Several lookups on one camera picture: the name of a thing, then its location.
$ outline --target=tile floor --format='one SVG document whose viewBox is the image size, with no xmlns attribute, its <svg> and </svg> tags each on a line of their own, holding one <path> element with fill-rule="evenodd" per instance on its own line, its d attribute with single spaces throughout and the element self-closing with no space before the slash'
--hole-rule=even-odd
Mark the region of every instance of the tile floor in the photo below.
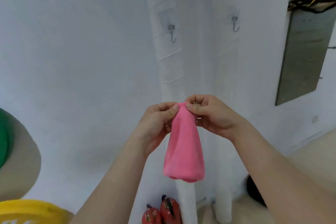
<svg viewBox="0 0 336 224">
<path fill-rule="evenodd" d="M 298 150 L 289 160 L 336 194 L 336 129 Z M 268 210 L 246 195 L 233 202 L 232 219 L 232 224 L 274 224 Z M 199 209 L 198 223 L 217 223 L 211 206 Z"/>
</svg>

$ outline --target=person's right arm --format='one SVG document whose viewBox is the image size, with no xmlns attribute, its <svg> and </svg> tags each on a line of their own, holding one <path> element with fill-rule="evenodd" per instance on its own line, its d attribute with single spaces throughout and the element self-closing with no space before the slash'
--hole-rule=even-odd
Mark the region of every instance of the person's right arm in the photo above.
<svg viewBox="0 0 336 224">
<path fill-rule="evenodd" d="M 192 95 L 197 125 L 229 139 L 278 224 L 336 223 L 335 196 L 275 150 L 242 116 L 212 95 Z"/>
</svg>

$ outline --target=folded cloth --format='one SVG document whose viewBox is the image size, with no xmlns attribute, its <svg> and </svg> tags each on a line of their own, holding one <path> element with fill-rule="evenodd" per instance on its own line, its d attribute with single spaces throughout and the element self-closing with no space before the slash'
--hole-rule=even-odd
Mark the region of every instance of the folded cloth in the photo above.
<svg viewBox="0 0 336 224">
<path fill-rule="evenodd" d="M 201 181 L 205 177 L 204 159 L 195 116 L 179 103 L 172 121 L 171 134 L 163 164 L 163 174 L 185 182 Z"/>
</svg>

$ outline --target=person's right hand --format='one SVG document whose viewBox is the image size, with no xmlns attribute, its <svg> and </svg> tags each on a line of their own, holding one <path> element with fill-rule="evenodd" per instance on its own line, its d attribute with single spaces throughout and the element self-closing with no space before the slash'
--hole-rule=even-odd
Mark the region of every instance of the person's right hand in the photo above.
<svg viewBox="0 0 336 224">
<path fill-rule="evenodd" d="M 212 95 L 195 94 L 187 98 L 187 109 L 200 118 L 196 125 L 233 141 L 245 122 L 242 116 Z"/>
</svg>

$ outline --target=person's left arm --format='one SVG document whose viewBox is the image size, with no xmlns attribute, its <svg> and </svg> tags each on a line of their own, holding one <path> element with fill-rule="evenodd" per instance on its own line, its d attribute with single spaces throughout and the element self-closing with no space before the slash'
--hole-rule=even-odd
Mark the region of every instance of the person's left arm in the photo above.
<svg viewBox="0 0 336 224">
<path fill-rule="evenodd" d="M 171 120 L 178 110 L 175 102 L 147 108 L 98 187 L 69 224 L 128 223 L 146 160 L 171 131 Z"/>
</svg>

